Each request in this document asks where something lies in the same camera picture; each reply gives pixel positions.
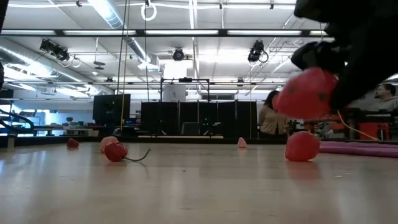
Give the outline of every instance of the man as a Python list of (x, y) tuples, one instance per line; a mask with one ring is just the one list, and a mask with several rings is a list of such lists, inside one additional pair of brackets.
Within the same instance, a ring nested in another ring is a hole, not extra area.
[(396, 87), (391, 84), (382, 84), (377, 88), (374, 97), (380, 99), (380, 102), (371, 107), (371, 110), (387, 110), (392, 111), (398, 109), (398, 97), (396, 94)]

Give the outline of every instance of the balloon string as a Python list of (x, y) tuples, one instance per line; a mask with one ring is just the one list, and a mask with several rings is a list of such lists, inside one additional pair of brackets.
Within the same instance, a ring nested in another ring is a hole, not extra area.
[(356, 131), (356, 132), (358, 132), (359, 134), (363, 134), (363, 135), (365, 135), (366, 137), (369, 137), (369, 138), (371, 138), (371, 139), (373, 139), (373, 140), (375, 140), (375, 141), (380, 141), (380, 139), (378, 139), (378, 138), (375, 138), (375, 137), (373, 137), (373, 136), (370, 136), (370, 135), (368, 135), (368, 134), (366, 134), (366, 133), (364, 133), (364, 132), (362, 132), (362, 131), (360, 131), (360, 130), (357, 130), (357, 129), (355, 129), (355, 128), (352, 128), (350, 125), (347, 125), (344, 121), (343, 121), (343, 118), (341, 117), (341, 114), (340, 114), (340, 111), (339, 110), (337, 110), (337, 113), (338, 113), (338, 116), (340, 117), (340, 121), (343, 123), (343, 125), (344, 126), (346, 126), (348, 129), (351, 129), (351, 130), (353, 130), (353, 131)]
[(145, 153), (145, 155), (142, 158), (140, 158), (140, 159), (130, 159), (130, 158), (127, 158), (127, 157), (125, 157), (124, 159), (127, 159), (127, 160), (132, 161), (132, 162), (139, 162), (139, 161), (145, 159), (148, 156), (150, 150), (151, 149), (148, 149), (147, 153)]

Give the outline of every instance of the ceiling light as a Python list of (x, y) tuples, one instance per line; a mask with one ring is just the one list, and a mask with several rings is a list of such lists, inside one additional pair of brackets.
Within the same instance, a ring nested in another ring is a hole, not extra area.
[(395, 74), (395, 75), (393, 75), (393, 76), (390, 76), (388, 79), (386, 79), (386, 80), (393, 80), (393, 79), (396, 79), (396, 78), (398, 78), (398, 74)]
[(135, 30), (64, 30), (65, 35), (136, 35)]
[(247, 55), (203, 55), (199, 58), (201, 62), (208, 63), (244, 63), (247, 64)]
[(73, 97), (77, 97), (77, 98), (88, 97), (88, 96), (87, 96), (86, 94), (84, 94), (84, 93), (80, 93), (79, 91), (70, 90), (70, 89), (66, 89), (66, 88), (60, 88), (60, 89), (57, 89), (57, 91), (58, 91), (59, 93), (64, 94), (64, 95), (73, 96)]
[(3, 30), (2, 35), (55, 35), (54, 30)]
[[(270, 4), (235, 4), (235, 5), (224, 5), (226, 9), (270, 9)], [(287, 10), (294, 10), (294, 4), (275, 4), (274, 9), (287, 9)]]
[(300, 35), (301, 30), (229, 30), (228, 35)]
[(218, 30), (146, 30), (147, 35), (217, 35)]
[(19, 85), (8, 84), (8, 85), (18, 87), (18, 88), (23, 88), (24, 90), (36, 91), (35, 88), (33, 88), (29, 85), (25, 85), (25, 84), (19, 84)]
[(323, 30), (311, 30), (310, 35), (328, 35), (328, 34)]

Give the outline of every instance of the woman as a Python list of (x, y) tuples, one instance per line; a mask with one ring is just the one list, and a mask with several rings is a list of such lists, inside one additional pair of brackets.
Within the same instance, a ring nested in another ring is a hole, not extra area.
[(272, 105), (272, 99), (278, 94), (279, 91), (277, 90), (270, 92), (260, 110), (260, 138), (284, 138), (287, 136), (286, 129), (289, 119), (285, 115), (277, 113)]

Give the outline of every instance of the black partition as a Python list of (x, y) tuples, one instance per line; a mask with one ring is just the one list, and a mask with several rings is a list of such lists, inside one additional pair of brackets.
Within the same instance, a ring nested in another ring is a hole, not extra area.
[(257, 138), (257, 103), (256, 102), (236, 102), (237, 137)]
[(178, 135), (178, 103), (141, 103), (141, 128), (151, 134)]
[(199, 103), (199, 121), (203, 122), (207, 119), (211, 123), (218, 122), (217, 104), (217, 102)]
[(180, 102), (180, 122), (178, 124), (179, 130), (182, 130), (182, 125), (185, 122), (196, 122), (198, 120), (198, 103), (197, 102)]
[(141, 113), (142, 129), (151, 134), (180, 135), (183, 123), (193, 122), (201, 135), (257, 138), (256, 102), (142, 103)]
[(157, 134), (159, 110), (160, 104), (158, 102), (141, 103), (141, 129), (148, 131), (150, 134)]
[(218, 103), (218, 118), (224, 138), (236, 138), (236, 102)]

